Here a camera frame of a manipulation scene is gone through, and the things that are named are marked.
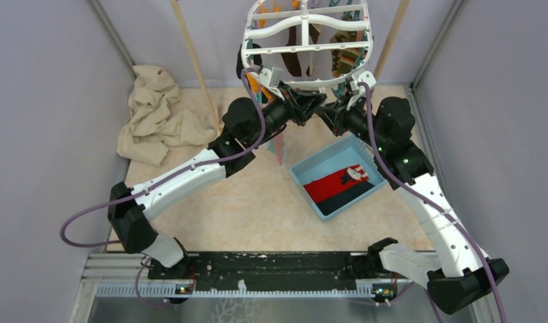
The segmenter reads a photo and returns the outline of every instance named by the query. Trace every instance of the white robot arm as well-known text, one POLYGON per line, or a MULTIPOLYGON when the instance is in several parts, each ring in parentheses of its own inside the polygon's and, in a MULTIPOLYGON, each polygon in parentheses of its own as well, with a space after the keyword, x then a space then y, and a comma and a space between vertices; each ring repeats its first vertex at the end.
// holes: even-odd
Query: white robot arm
MULTIPOLYGON (((266 69, 263 73, 276 75, 266 69)), ((370 87, 375 85, 370 72, 358 71, 353 77, 369 83, 370 87)), ((269 87, 279 82, 272 81, 271 77, 262 79, 269 87)), ((289 120, 303 125, 317 113, 334 135, 349 131, 369 144, 367 112, 363 109, 367 94, 363 87, 355 86, 357 82, 353 80, 344 98, 325 106, 322 105, 326 99, 323 93, 280 85, 278 93, 282 97, 276 97, 263 109, 266 129, 262 143, 278 135, 289 120)), ((114 186, 112 200, 147 192, 110 208, 108 218, 126 252, 142 252, 168 268, 177 266, 184 270, 189 265, 189 258, 179 241, 157 232, 150 223, 178 200, 204 185, 235 174, 254 159, 254 155, 249 153, 238 159, 221 161, 221 158, 240 153, 243 147, 249 147, 256 141, 260 127, 256 126, 255 114, 250 99, 235 100, 224 116, 225 130, 199 155, 158 178, 132 188, 127 188, 123 183, 114 186), (153 188, 158 182, 163 184, 153 188)), ((436 256, 412 251, 388 238, 369 247, 368 259, 376 273, 399 273, 426 289, 434 289, 430 292, 439 308, 446 313, 454 313, 489 293, 490 286, 485 274, 483 276, 482 260, 455 227, 456 223, 461 224, 460 220, 444 197, 432 166, 410 140, 414 122, 406 99, 384 99, 374 119, 380 155, 397 178, 449 212, 454 221, 449 221, 443 213, 390 180, 395 192, 418 218, 436 250, 436 256)), ((379 164, 378 169, 384 173, 379 164)), ((487 258, 486 253, 482 253, 481 256, 487 258)), ((502 259, 489 260, 489 265, 497 282, 509 272, 502 259)))

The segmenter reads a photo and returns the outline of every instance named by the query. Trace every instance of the beige patterned floor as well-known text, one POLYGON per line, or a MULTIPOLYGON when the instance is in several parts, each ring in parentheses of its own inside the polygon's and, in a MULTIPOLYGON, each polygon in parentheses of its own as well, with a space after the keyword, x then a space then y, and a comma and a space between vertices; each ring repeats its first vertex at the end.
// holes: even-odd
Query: beige patterned floor
MULTIPOLYGON (((246 96, 243 88, 210 92, 221 110, 233 99, 246 96)), ((377 87, 374 107, 387 96, 405 97, 403 87, 377 87)), ((183 89, 181 103, 197 109, 205 100, 199 89, 183 89)), ((284 140, 284 165, 260 148, 246 168, 179 201, 154 221, 155 227, 177 237, 192 251, 366 250, 385 237, 396 238, 416 250, 432 249, 411 210, 387 185, 332 220, 321 222, 300 195, 288 170, 339 139, 316 117, 305 127, 289 123, 284 140)), ((159 176, 201 149, 171 149, 161 168, 132 161, 126 183, 131 186, 159 176)), ((121 250, 121 246, 111 245, 108 249, 121 250)))

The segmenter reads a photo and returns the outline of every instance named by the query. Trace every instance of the beige cloth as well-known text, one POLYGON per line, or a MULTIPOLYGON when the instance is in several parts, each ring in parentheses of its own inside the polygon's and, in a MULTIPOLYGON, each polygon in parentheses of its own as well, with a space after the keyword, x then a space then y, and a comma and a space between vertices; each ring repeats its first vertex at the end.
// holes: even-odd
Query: beige cloth
POLYGON ((137 79, 128 100, 130 117, 117 145, 121 157, 160 166, 168 146, 206 145, 214 139, 216 130, 205 116, 175 106, 179 85, 165 69, 136 65, 133 70, 137 79))

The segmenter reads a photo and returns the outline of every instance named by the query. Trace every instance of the wooden rod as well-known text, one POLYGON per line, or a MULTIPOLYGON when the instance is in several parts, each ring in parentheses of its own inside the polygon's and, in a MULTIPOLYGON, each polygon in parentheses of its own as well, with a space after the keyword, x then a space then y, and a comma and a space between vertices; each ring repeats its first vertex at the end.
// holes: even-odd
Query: wooden rod
POLYGON ((181 34, 183 35, 184 43, 187 49, 189 50, 189 56, 191 57, 193 67, 195 68, 195 73, 197 73, 199 84, 201 85, 201 89, 205 91, 205 95, 207 96, 207 103, 209 104, 209 107, 211 109, 214 126, 217 131, 217 135, 219 135, 220 124, 219 124, 218 109, 215 108, 215 106, 213 105, 213 101, 211 100, 211 96, 209 95, 209 90, 207 89, 207 84, 205 84, 205 79, 203 78, 203 74, 199 66, 199 61, 197 60, 197 55, 195 54, 195 49, 193 48, 193 42, 191 41, 191 37, 189 36, 189 29, 187 28, 186 23, 183 19, 183 14, 181 12, 179 2, 177 0, 170 0, 170 1, 171 1, 171 7, 173 7, 173 11, 175 12, 175 18, 177 19, 177 23, 179 24, 179 28, 181 29, 181 34))
POLYGON ((379 80, 381 72, 383 72, 383 67, 385 66, 385 62, 387 62, 387 57, 393 47, 393 42, 395 42, 395 38, 397 37, 397 33, 399 32, 399 28, 401 27, 401 23, 403 22, 403 18, 405 17, 405 13, 407 12, 410 2, 411 0, 401 0, 399 6, 397 7, 395 18, 393 18, 391 29, 389 30, 389 34, 385 40, 385 45, 383 46, 381 55, 379 55, 379 60, 377 61, 377 66, 375 67, 375 73, 373 73, 377 80, 379 80))

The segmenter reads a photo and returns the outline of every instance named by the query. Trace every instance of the blue tray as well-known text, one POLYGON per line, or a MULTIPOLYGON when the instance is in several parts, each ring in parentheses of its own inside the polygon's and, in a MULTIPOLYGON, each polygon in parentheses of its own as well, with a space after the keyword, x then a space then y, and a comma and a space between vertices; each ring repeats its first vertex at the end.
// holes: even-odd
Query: blue tray
POLYGON ((369 152, 368 146, 353 135, 347 136, 294 165, 290 168, 290 174, 292 174, 294 182, 298 185, 298 189, 302 195, 304 195, 306 201, 310 203, 310 206, 322 221, 327 221, 338 213, 343 212, 364 197, 377 191, 386 183, 386 180, 377 171, 375 163, 373 162, 373 155, 369 152), (310 195, 308 195, 304 185, 328 176, 342 168, 356 164, 363 166, 364 171, 369 175, 369 182, 375 187, 346 205, 343 205, 341 208, 337 209, 337 211, 329 215, 324 215, 310 195))

